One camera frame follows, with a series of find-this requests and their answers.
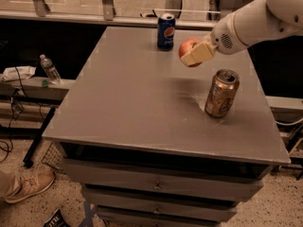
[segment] white cable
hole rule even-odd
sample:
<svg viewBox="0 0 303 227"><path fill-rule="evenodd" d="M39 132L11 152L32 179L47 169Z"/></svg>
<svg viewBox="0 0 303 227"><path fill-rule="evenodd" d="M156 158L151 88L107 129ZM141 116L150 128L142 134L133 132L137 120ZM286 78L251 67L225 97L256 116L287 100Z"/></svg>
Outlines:
<svg viewBox="0 0 303 227"><path fill-rule="evenodd" d="M303 117L302 117L301 119L299 119L299 120L297 120L297 121L295 121L295 122L293 122L293 123L289 123L289 124L285 124L285 123L281 123L281 122L277 122L277 121L276 121L276 123L277 123L278 125L283 125L283 126L292 126L292 125L299 124L299 123L301 123L301 122L303 122Z"/></svg>

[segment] gray tabletop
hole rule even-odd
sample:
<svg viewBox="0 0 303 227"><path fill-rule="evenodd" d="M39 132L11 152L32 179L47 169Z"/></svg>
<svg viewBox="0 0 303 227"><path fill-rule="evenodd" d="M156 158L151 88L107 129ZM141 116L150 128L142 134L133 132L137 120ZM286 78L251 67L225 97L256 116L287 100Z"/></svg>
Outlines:
<svg viewBox="0 0 303 227"><path fill-rule="evenodd" d="M217 53L212 61L186 68L179 44L206 32L176 30L169 52L157 49L156 33L108 27L44 138L269 165L290 162L247 51ZM204 106L212 77L223 68L236 71L241 86L228 116L214 119Z"/></svg>

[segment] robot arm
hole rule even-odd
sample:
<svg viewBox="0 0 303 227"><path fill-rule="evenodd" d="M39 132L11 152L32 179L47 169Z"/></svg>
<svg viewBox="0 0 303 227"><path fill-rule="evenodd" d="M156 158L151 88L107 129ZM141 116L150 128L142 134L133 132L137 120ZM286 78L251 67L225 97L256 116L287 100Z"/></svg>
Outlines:
<svg viewBox="0 0 303 227"><path fill-rule="evenodd" d="M255 0L216 24L207 39L196 44L181 61L190 66L213 58L216 51L229 55L262 41L283 39L302 31L303 0ZM205 51L210 56L205 58Z"/></svg>

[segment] red apple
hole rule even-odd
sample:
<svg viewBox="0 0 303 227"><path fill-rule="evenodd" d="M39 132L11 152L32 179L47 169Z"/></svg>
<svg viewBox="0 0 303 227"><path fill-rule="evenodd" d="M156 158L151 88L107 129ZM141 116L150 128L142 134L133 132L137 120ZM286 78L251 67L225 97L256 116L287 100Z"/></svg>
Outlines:
<svg viewBox="0 0 303 227"><path fill-rule="evenodd" d="M179 47L179 58L181 59L187 52L192 50L192 48L201 41L202 40L198 39L198 38L189 38L189 39L183 41ZM189 65L188 67L196 67L200 64L202 64L202 63L200 62L200 63L192 64L192 65Z"/></svg>

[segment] wire basket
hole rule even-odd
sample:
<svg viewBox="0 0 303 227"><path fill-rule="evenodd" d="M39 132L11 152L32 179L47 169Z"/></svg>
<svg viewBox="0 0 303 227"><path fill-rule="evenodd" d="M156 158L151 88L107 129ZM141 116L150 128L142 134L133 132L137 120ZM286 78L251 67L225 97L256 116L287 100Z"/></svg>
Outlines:
<svg viewBox="0 0 303 227"><path fill-rule="evenodd" d="M55 147L53 143L50 144L42 163L53 168L53 170L58 174L65 174L64 170L60 166L60 160L62 156L59 150Z"/></svg>

